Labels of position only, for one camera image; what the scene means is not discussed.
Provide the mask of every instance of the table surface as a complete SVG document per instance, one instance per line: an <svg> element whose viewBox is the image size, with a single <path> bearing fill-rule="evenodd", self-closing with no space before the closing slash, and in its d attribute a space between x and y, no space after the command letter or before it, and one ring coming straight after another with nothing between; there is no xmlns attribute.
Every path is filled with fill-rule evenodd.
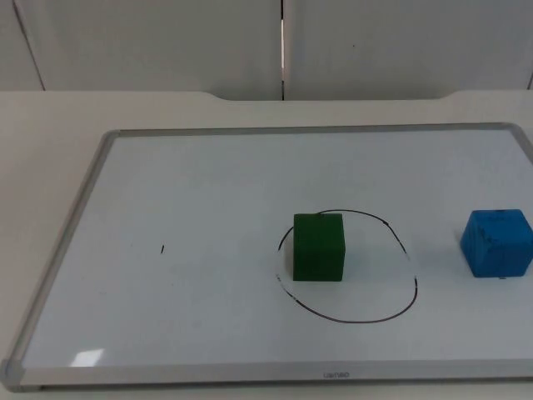
<svg viewBox="0 0 533 400"><path fill-rule="evenodd" d="M7 352L102 134L231 128L510 122L533 133L533 92L436 100L228 102L197 92L0 92L0 353ZM528 382L339 384L35 392L17 398L530 398Z"/></svg>

